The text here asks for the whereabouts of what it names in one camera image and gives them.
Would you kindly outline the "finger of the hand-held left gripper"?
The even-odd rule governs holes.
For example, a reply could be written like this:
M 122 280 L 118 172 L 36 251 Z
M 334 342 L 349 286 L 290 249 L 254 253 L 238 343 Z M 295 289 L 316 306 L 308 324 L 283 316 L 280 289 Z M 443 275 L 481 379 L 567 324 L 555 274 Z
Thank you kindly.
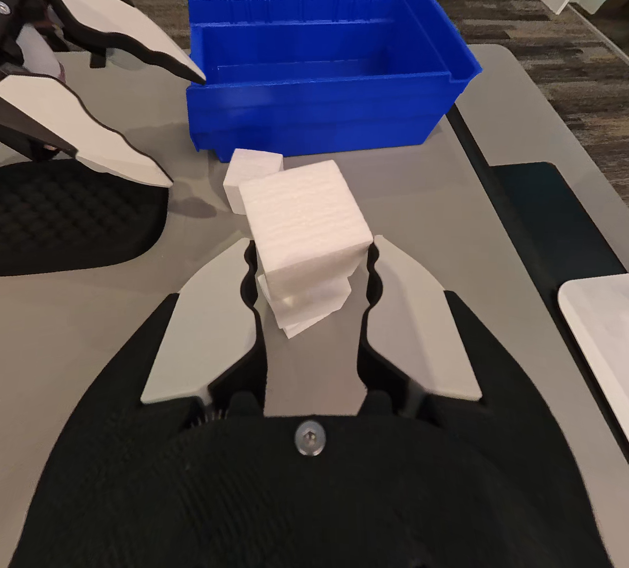
M 1 125 L 58 148 L 93 171 L 147 186 L 173 185 L 152 157 L 99 122 L 73 90 L 53 77 L 3 76 Z
M 123 50 L 150 66 L 204 85 L 204 72 L 161 27 L 122 0 L 53 0 L 69 33 L 96 48 Z

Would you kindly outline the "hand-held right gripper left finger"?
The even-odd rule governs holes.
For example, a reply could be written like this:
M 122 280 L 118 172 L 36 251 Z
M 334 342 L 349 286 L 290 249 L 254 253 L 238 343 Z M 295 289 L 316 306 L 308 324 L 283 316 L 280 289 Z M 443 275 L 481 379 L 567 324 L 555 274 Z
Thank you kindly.
M 141 395 L 143 405 L 195 398 L 226 415 L 234 394 L 264 409 L 268 361 L 256 310 L 257 251 L 242 238 L 198 270 L 176 302 Z

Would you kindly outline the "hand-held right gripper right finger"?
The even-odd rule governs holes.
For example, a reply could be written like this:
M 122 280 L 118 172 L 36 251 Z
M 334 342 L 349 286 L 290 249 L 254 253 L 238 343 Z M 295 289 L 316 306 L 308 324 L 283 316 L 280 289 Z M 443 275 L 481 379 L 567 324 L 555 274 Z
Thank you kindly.
M 395 415 L 413 417 L 428 396 L 479 402 L 483 393 L 446 290 L 382 235 L 367 256 L 368 307 L 360 328 L 360 380 Z

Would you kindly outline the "white hard foam cube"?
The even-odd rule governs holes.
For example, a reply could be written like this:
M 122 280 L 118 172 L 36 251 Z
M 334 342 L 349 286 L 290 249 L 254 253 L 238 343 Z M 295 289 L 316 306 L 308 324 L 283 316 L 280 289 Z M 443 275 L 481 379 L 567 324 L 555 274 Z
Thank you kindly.
M 275 316 L 278 327 L 283 330 L 293 330 L 307 323 L 310 325 L 317 323 L 339 310 L 351 293 L 347 276 L 324 281 L 287 297 L 271 295 L 265 274 L 260 274 L 257 282 Z
M 241 183 L 264 178 L 283 169 L 284 157 L 281 154 L 236 148 L 223 180 L 231 211 L 236 215 L 246 213 L 240 193 Z
M 304 320 L 299 323 L 295 323 L 289 326 L 282 328 L 283 332 L 286 334 L 288 339 L 295 337 L 296 335 L 304 332 L 308 328 L 311 328 L 313 325 L 316 325 L 319 321 L 323 320 L 327 315 L 321 315 L 318 317 L 314 317 L 309 320 Z
M 373 242 L 334 160 L 252 179 L 239 189 L 272 299 L 348 278 Z

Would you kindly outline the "wooden book stand white base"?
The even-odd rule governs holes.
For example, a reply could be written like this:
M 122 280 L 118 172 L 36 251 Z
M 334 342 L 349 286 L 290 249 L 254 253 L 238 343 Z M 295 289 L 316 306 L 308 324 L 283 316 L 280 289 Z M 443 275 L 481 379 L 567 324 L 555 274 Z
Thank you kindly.
M 558 304 L 628 437 L 628 273 L 570 280 Z

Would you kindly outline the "blue plastic bin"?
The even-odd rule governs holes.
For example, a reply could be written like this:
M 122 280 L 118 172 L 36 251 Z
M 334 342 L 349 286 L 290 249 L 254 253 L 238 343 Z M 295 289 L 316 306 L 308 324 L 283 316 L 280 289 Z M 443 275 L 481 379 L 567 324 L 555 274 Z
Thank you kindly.
M 188 0 L 196 150 L 420 145 L 482 72 L 437 0 Z

